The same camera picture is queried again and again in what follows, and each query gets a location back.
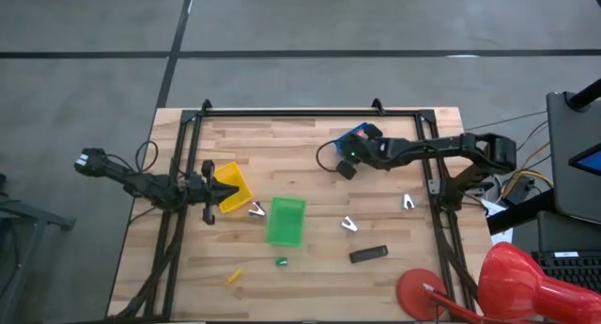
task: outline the black keyboard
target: black keyboard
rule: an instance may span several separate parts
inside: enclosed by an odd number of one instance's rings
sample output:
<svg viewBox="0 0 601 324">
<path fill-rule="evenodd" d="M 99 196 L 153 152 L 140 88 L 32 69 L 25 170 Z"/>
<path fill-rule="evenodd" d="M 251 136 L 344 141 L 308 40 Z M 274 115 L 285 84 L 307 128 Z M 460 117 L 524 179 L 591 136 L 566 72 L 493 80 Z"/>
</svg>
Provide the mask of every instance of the black keyboard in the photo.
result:
<svg viewBox="0 0 601 324">
<path fill-rule="evenodd" d="M 532 258 L 547 276 L 601 294 L 601 252 L 539 252 Z"/>
</svg>

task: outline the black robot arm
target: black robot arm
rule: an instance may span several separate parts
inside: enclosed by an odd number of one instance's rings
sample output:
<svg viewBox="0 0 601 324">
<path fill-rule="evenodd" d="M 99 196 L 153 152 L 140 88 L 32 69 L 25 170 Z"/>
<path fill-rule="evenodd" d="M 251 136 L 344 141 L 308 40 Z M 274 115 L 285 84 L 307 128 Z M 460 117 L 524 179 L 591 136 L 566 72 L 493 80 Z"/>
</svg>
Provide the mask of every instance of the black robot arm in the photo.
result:
<svg viewBox="0 0 601 324">
<path fill-rule="evenodd" d="M 390 170 L 415 160 L 430 160 L 461 156 L 472 165 L 456 177 L 441 173 L 440 206 L 461 209 L 465 191 L 476 187 L 487 177 L 508 174 L 516 170 L 516 143 L 493 133 L 476 135 L 469 132 L 458 136 L 426 141 L 382 137 L 381 131 L 369 125 L 364 132 L 349 134 L 336 141 L 343 160 L 336 170 L 352 179 L 356 170 L 353 164 L 363 162 L 376 169 Z"/>
<path fill-rule="evenodd" d="M 239 190 L 239 187 L 219 182 L 213 176 L 214 168 L 213 161 L 203 161 L 202 176 L 192 173 L 178 184 L 168 175 L 141 173 L 128 165 L 113 162 L 100 148 L 85 148 L 75 162 L 78 173 L 88 177 L 108 177 L 123 184 L 126 193 L 144 197 L 163 211 L 205 203 L 203 221 L 207 224 L 215 223 L 210 206 L 221 203 Z"/>
</svg>

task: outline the yellow container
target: yellow container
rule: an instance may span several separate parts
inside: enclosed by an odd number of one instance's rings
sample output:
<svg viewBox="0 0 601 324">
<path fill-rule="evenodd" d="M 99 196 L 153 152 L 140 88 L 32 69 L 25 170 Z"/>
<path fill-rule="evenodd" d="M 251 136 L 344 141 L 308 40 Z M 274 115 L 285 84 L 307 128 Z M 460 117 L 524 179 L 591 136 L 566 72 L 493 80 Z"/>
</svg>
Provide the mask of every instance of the yellow container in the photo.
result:
<svg viewBox="0 0 601 324">
<path fill-rule="evenodd" d="M 242 177 L 242 173 L 235 162 L 230 162 L 223 167 L 216 169 L 215 178 L 222 183 L 239 187 L 237 193 L 225 198 L 224 201 L 219 204 L 219 210 L 223 213 L 232 212 L 253 199 L 253 194 L 248 189 L 246 181 L 244 181 L 244 177 Z"/>
</svg>

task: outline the red lamp shade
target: red lamp shade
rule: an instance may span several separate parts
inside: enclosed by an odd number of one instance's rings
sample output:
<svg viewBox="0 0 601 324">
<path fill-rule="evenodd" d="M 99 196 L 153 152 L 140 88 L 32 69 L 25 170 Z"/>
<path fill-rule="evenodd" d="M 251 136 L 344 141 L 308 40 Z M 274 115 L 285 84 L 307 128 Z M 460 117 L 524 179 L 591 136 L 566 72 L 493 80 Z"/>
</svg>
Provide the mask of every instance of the red lamp shade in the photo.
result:
<svg viewBox="0 0 601 324">
<path fill-rule="evenodd" d="M 561 323 L 601 323 L 601 296 L 545 276 L 532 258 L 509 243 L 488 252 L 478 303 L 486 316 L 496 319 L 542 315 Z"/>
</svg>

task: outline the gray floor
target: gray floor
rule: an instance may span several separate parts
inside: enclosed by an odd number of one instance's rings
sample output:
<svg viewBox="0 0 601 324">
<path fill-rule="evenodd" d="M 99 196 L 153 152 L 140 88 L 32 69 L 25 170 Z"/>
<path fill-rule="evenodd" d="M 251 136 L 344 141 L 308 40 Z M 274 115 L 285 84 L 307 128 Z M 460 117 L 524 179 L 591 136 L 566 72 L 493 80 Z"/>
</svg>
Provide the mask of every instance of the gray floor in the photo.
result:
<svg viewBox="0 0 601 324">
<path fill-rule="evenodd" d="M 168 51 L 183 0 L 0 0 L 0 52 Z M 182 50 L 601 48 L 595 0 L 194 0 Z M 0 59 L 0 171 L 14 198 L 77 217 L 40 248 L 23 320 L 101 318 L 131 198 L 72 169 L 82 147 L 132 161 L 166 60 Z M 168 107 L 459 106 L 471 127 L 545 109 L 601 57 L 185 60 Z M 518 142 L 545 115 L 480 129 Z M 544 142 L 539 134 L 519 160 Z M 551 175 L 549 163 L 537 167 Z M 516 231 L 535 248 L 535 228 Z"/>
</svg>

